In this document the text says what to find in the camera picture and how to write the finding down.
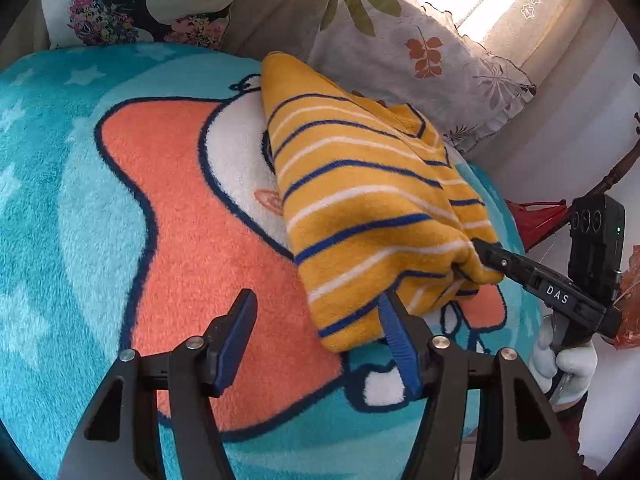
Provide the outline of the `right gloved hand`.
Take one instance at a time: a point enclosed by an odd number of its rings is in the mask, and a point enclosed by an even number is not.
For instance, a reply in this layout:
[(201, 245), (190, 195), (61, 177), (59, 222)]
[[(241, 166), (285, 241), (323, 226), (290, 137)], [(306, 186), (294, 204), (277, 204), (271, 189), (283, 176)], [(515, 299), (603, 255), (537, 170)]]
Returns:
[(551, 348), (552, 339), (552, 316), (546, 315), (542, 319), (528, 369), (543, 393), (548, 393), (553, 378), (559, 372), (563, 373), (550, 400), (553, 409), (559, 412), (577, 404), (587, 393), (597, 369), (598, 356), (592, 341), (555, 352)]

